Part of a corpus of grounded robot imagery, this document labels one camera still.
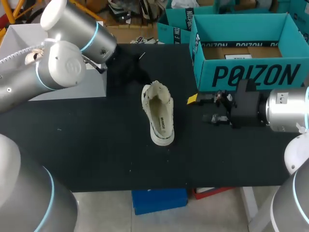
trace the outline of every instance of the yellow tag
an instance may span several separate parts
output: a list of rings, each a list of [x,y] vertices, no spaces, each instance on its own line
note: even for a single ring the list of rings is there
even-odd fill
[[[188,102],[187,102],[187,105],[188,104],[191,104],[193,102],[195,102],[197,100],[197,94],[191,96],[189,99],[188,99]]]

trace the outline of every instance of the shoe sole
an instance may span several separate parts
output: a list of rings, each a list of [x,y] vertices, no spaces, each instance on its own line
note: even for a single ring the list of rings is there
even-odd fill
[[[141,92],[141,102],[143,102],[144,100],[144,93],[147,91],[147,89],[150,87],[150,85],[145,85],[142,92]],[[172,135],[167,138],[167,139],[160,139],[156,136],[156,134],[154,133],[153,127],[151,126],[151,122],[149,121],[149,125],[150,125],[150,137],[152,139],[152,141],[158,145],[158,146],[168,146],[170,145],[173,141],[174,141],[174,137],[175,137],[175,133],[174,130],[172,132]]]

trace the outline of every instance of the shoe insole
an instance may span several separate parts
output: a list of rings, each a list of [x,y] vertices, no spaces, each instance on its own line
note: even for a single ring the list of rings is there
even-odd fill
[[[171,122],[167,106],[155,96],[149,101],[150,112],[153,118],[155,129],[163,136],[171,136]]]

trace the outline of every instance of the cardboard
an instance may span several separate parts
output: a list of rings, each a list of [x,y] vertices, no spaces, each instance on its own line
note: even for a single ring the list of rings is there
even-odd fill
[[[86,0],[86,7],[94,13],[101,11],[106,7],[107,0]]]
[[[158,38],[156,26],[149,28],[139,27],[133,29],[107,27],[107,30],[116,37],[117,42],[120,44],[129,44],[132,40],[136,40],[139,36],[145,38]]]
[[[235,11],[244,11],[254,9],[256,7],[256,0],[240,0],[238,5],[234,6]]]
[[[309,73],[309,46],[289,14],[195,15],[189,50],[202,92],[236,90],[245,78],[257,89],[301,87]]]
[[[197,0],[199,6],[213,6],[214,0]]]
[[[165,44],[188,44],[190,32],[180,28],[171,27],[166,14],[163,14],[157,23],[159,41]]]
[[[278,47],[203,47],[204,57],[226,59],[226,55],[251,55],[251,58],[281,58]]]
[[[292,0],[289,12],[299,31],[309,42],[309,3],[305,0]]]
[[[290,10],[290,0],[273,0],[270,11],[273,13],[286,13]]]
[[[213,15],[219,13],[219,0],[214,0],[212,6],[200,6],[196,8],[172,9],[172,0],[166,6],[166,14],[169,25],[183,30],[191,31],[193,15]]]

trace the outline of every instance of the black table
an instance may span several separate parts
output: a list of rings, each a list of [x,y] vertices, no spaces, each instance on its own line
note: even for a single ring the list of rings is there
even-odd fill
[[[0,133],[72,191],[281,185],[284,150],[296,134],[202,122],[214,105],[187,106],[197,92],[187,45],[126,45],[174,98],[175,140],[155,145],[142,86],[106,98],[31,101],[0,116]]]

